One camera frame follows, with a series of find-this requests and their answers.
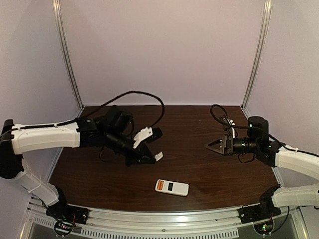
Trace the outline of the white remote control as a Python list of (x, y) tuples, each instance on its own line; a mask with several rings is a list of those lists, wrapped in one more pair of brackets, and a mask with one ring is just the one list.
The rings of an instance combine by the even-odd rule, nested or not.
[[(163, 189), (161, 191), (156, 190), (158, 181), (163, 181)], [(189, 193), (189, 185), (187, 183), (159, 179), (156, 182), (155, 191), (160, 193), (175, 195), (175, 196), (186, 197)]]

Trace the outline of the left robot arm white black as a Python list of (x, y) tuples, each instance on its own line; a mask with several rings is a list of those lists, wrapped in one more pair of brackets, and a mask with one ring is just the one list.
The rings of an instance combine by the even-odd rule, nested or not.
[(6, 120), (0, 136), (0, 176), (17, 180), (49, 208), (66, 208), (68, 204), (63, 191), (33, 173), (23, 162), (23, 154), (49, 148), (104, 147), (124, 156), (127, 166), (154, 164), (162, 159), (162, 152), (152, 154), (146, 144), (160, 138), (161, 130), (149, 126), (130, 137), (124, 131), (132, 121), (132, 114), (117, 106), (95, 119), (85, 117), (36, 125)]

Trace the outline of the grey battery compartment cover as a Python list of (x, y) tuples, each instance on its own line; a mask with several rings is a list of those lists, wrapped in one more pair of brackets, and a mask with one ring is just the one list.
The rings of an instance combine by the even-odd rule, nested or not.
[(155, 155), (155, 160), (156, 160), (156, 161), (159, 161), (159, 160), (161, 160), (162, 158), (163, 158), (163, 153), (162, 153), (162, 152), (160, 152), (160, 153), (158, 153), (158, 154)]

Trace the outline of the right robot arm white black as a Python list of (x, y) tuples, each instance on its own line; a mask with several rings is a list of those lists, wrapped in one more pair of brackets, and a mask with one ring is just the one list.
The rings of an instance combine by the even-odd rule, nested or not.
[[(252, 154), (262, 163), (273, 168), (285, 168), (319, 178), (319, 156), (292, 148), (276, 139), (269, 140), (269, 123), (259, 116), (248, 118), (247, 136), (238, 138), (225, 134), (220, 139), (205, 145), (205, 148), (221, 155)], [(262, 209), (286, 206), (319, 206), (319, 185), (299, 187), (274, 187), (260, 197)]]

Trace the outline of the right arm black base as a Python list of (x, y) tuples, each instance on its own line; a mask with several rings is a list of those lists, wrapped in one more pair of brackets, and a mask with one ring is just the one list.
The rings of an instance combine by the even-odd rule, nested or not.
[(259, 198), (259, 204), (254, 206), (243, 205), (239, 208), (238, 214), (241, 224), (254, 223), (262, 220), (267, 220), (265, 223), (254, 225), (254, 230), (257, 234), (269, 236), (276, 232), (274, 216), (281, 214), (281, 209), (274, 206), (272, 196), (280, 187), (271, 187), (264, 192)]

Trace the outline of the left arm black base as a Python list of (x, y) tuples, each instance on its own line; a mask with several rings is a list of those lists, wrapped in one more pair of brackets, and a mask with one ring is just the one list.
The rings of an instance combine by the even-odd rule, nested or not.
[(42, 205), (46, 209), (46, 215), (56, 220), (54, 224), (55, 233), (65, 238), (76, 228), (76, 224), (85, 225), (88, 219), (89, 209), (68, 204), (64, 192), (57, 187), (58, 202), (52, 206), (45, 203)]

